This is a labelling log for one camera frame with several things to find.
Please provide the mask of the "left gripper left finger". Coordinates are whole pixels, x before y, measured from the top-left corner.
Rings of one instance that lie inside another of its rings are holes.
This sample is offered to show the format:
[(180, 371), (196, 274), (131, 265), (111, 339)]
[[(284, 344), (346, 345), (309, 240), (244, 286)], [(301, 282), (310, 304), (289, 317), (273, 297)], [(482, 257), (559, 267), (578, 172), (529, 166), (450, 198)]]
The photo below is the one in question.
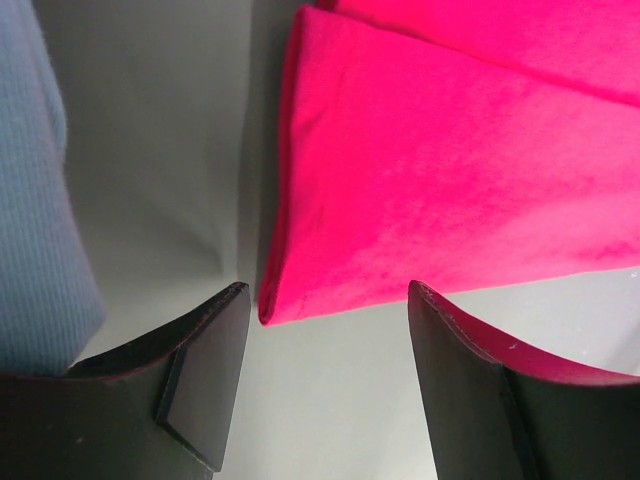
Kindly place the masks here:
[(250, 320), (235, 282), (58, 377), (1, 377), (5, 479), (210, 479), (223, 466)]

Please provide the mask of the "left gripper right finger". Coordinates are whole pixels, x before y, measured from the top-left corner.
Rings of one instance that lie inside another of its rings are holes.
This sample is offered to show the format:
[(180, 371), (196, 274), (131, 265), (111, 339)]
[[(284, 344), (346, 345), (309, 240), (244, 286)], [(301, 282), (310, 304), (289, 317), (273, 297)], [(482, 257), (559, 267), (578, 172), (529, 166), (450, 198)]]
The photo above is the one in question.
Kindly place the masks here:
[(562, 358), (419, 281), (408, 321), (441, 479), (635, 479), (639, 379)]

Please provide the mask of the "red t shirt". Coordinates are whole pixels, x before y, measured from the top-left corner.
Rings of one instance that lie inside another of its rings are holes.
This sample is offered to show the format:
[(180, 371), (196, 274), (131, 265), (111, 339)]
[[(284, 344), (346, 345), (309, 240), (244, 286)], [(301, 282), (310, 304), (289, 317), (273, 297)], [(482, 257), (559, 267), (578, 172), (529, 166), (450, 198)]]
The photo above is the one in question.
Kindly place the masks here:
[(305, 5), (279, 169), (268, 326), (635, 267), (639, 5)]

